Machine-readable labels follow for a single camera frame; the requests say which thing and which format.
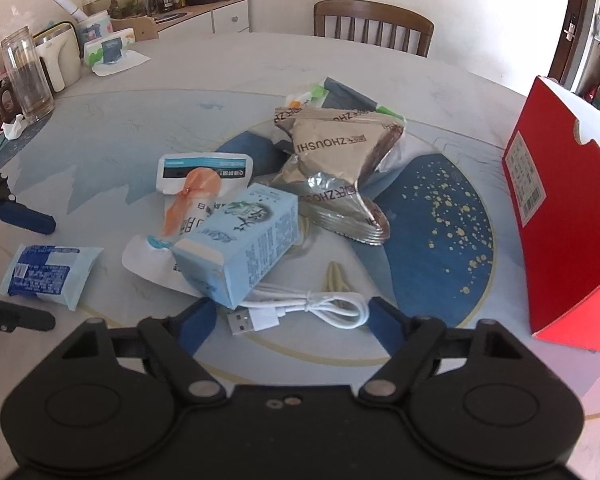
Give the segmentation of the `tissue pack with tissue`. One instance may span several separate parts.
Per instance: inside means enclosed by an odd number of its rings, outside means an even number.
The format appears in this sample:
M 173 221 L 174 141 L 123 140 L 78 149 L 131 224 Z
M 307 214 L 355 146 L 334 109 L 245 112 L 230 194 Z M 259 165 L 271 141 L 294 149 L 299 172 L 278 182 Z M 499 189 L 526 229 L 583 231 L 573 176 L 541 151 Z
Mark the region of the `tissue pack with tissue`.
M 135 42 L 132 28 L 87 41 L 83 47 L 83 64 L 96 76 L 106 77 L 132 70 L 150 60 L 150 57 L 131 48 Z

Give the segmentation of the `white drawer sideboard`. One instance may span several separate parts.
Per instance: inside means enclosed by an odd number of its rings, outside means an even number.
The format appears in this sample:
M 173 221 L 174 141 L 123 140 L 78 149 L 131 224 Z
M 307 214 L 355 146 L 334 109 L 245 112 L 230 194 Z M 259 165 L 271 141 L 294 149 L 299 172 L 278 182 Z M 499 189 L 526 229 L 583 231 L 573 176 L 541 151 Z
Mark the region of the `white drawer sideboard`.
M 132 28 L 136 41 L 249 32 L 249 0 L 226 0 L 186 6 L 155 16 L 111 20 L 112 28 Z

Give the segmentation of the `crumpled white tissue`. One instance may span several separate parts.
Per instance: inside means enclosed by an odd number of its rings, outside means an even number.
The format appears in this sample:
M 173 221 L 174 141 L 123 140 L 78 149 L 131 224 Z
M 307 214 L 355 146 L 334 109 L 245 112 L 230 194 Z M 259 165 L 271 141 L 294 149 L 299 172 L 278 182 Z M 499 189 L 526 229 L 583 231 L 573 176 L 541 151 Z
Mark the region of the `crumpled white tissue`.
M 28 125 L 29 122 L 27 121 L 27 118 L 23 116 L 23 114 L 17 114 L 12 122 L 3 122 L 2 130 L 5 139 L 7 141 L 18 140 Z

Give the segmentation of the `silver foil snack bag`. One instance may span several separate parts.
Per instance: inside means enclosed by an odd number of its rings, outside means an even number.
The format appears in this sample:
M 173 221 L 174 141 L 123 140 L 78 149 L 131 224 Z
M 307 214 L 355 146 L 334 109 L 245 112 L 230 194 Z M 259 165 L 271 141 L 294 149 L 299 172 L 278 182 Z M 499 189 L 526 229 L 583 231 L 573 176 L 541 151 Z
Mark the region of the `silver foil snack bag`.
M 404 133 L 390 115 L 329 108 L 280 108 L 274 124 L 292 153 L 271 181 L 298 196 L 302 216 L 325 230 L 370 246 L 390 237 L 381 209 L 361 188 Z

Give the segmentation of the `light blue carton box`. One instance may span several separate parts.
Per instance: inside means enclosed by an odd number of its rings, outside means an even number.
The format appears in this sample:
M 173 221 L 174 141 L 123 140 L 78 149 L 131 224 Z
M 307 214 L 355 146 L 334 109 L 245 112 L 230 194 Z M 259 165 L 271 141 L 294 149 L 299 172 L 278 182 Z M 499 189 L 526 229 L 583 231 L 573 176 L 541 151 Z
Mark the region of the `light blue carton box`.
M 294 193 L 253 183 L 171 248 L 198 292 L 234 309 L 299 239 Z

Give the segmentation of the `round blue placemat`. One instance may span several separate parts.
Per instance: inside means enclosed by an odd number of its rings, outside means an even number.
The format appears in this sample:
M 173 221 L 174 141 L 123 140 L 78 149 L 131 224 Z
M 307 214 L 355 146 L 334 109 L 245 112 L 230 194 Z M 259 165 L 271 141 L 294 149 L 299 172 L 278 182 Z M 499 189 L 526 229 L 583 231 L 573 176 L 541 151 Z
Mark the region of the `round blue placemat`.
M 494 239 L 486 206 L 463 171 L 408 128 L 363 194 L 389 222 L 384 244 L 365 245 L 302 220 L 299 244 L 265 284 L 357 292 L 408 315 L 467 323 L 490 286 Z

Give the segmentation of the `white green blue pouch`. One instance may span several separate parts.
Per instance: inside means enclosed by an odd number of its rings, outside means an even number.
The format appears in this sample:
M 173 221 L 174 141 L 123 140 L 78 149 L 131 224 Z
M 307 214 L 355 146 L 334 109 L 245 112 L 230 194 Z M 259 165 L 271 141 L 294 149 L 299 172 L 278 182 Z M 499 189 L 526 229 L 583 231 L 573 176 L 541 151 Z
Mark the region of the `white green blue pouch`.
M 316 84 L 311 84 L 306 90 L 286 96 L 285 107 L 300 108 L 308 106 L 329 108 L 330 110 L 374 112 L 395 117 L 405 122 L 402 115 L 330 77 L 326 77 Z

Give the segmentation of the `clear glass tumbler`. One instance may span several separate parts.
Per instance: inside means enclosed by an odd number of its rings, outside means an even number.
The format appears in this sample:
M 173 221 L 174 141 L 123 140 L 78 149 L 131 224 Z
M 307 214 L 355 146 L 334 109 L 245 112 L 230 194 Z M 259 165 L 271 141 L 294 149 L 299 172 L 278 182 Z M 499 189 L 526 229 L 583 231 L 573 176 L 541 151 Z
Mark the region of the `clear glass tumbler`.
M 0 47 L 24 118 L 38 122 L 53 111 L 54 99 L 30 30 L 27 26 L 21 27 L 5 37 Z

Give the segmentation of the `chicken breast white pouch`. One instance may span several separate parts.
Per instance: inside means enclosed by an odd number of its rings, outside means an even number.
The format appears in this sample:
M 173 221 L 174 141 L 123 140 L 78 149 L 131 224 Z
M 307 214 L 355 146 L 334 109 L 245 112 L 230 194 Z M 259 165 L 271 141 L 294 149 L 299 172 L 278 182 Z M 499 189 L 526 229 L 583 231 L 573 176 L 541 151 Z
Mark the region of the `chicken breast white pouch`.
M 251 181 L 253 160 L 246 154 L 166 154 L 159 159 L 156 190 L 164 198 L 158 235 L 137 235 L 122 254 L 122 266 L 152 284 L 196 297 L 178 270 L 172 246 L 201 226 Z

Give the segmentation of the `blue white wipes packet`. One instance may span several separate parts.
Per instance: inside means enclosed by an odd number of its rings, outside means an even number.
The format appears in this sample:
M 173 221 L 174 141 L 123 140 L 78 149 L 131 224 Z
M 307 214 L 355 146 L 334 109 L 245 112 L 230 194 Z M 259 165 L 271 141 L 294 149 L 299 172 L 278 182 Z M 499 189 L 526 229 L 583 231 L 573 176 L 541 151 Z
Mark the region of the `blue white wipes packet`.
M 53 302 L 75 311 L 101 253 L 98 247 L 20 245 L 7 266 L 0 294 Z

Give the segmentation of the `red cardboard shoe box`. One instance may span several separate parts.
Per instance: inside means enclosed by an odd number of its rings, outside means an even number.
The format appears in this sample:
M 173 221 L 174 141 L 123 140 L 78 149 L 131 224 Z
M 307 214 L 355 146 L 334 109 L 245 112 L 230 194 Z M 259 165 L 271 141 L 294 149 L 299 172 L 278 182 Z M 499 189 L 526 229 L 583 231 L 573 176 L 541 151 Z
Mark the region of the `red cardboard shoe box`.
M 502 164 L 532 335 L 600 352 L 600 111 L 536 78 Z

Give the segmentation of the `brown wooden chair far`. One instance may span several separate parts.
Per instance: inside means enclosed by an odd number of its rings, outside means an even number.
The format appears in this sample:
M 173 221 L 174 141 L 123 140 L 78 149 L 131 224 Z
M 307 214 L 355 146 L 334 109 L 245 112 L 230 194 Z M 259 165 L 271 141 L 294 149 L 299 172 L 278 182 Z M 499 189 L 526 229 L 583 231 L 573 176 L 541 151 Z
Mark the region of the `brown wooden chair far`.
M 434 23 L 414 11 L 366 0 L 322 0 L 313 7 L 314 35 L 372 44 L 426 58 Z

